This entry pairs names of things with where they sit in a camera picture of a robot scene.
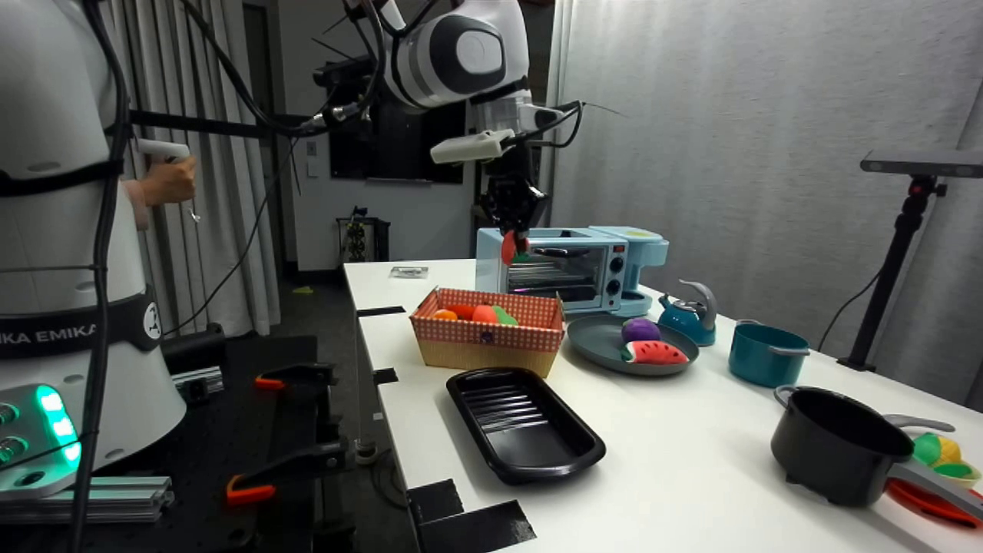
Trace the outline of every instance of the white robot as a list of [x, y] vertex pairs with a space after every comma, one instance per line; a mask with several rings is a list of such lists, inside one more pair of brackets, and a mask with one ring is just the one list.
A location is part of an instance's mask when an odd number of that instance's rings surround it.
[[[55, 495], [147, 449], [185, 418], [156, 346], [133, 206], [116, 193], [105, 281], [108, 362], [105, 389], [95, 389], [101, 418], [100, 430], [83, 424], [100, 351], [92, 248], [105, 214], [101, 182], [119, 168], [105, 134], [116, 107], [113, 74], [92, 35], [92, 7], [0, 0], [0, 502]], [[384, 84], [409, 107], [483, 97], [483, 133], [453, 137], [434, 151], [437, 160], [494, 160], [523, 146], [536, 107], [523, 88], [529, 49], [518, 0], [464, 0], [413, 29], [394, 0], [348, 0], [348, 8], [384, 36]], [[355, 115], [348, 105], [320, 119]], [[523, 164], [518, 175], [523, 192], [501, 197], [501, 212], [523, 210], [508, 228], [525, 229], [539, 197]], [[86, 435], [92, 468], [80, 468]]]

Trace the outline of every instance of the white table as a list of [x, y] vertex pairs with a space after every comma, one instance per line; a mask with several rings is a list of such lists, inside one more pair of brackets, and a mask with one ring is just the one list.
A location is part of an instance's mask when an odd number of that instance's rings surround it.
[[[426, 268], [426, 278], [396, 281], [394, 268]], [[841, 509], [788, 485], [773, 459], [780, 406], [768, 389], [730, 376], [730, 318], [719, 318], [717, 346], [670, 381], [593, 371], [561, 352], [548, 385], [607, 438], [610, 455], [551, 491], [499, 483], [446, 393], [458, 371], [426, 370], [409, 326], [431, 290], [475, 290], [475, 270], [475, 262], [346, 264], [357, 311], [407, 306], [359, 320], [371, 370], [400, 376], [382, 387], [382, 400], [407, 483], [415, 488], [455, 479], [464, 509], [519, 502], [539, 539], [514, 549], [983, 553], [983, 532], [935, 525], [892, 499], [873, 509]], [[820, 352], [805, 358], [798, 385], [841, 389], [879, 411], [951, 420], [966, 459], [983, 463], [977, 411]]]

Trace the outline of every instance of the blue container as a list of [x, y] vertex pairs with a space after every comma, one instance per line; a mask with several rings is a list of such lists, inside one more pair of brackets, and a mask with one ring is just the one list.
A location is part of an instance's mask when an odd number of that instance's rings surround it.
[[733, 342], [733, 376], [759, 387], [788, 387], [798, 381], [801, 357], [809, 342], [801, 335], [740, 324]]

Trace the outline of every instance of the cardboard box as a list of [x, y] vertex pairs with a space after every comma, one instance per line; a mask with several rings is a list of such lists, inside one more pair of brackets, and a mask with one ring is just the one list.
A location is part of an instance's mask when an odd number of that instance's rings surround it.
[[[501, 304], [519, 326], [477, 320], [434, 320], [443, 306]], [[492, 295], [471, 290], [434, 290], [409, 318], [426, 366], [492, 370], [519, 366], [540, 378], [551, 376], [564, 344], [564, 301], [539, 295]]]

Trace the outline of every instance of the teal bowl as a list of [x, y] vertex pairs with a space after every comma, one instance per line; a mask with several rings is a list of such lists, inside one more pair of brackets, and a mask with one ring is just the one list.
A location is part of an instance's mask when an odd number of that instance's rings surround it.
[[789, 387], [798, 381], [809, 342], [801, 335], [740, 324], [733, 342], [733, 376], [759, 387]]

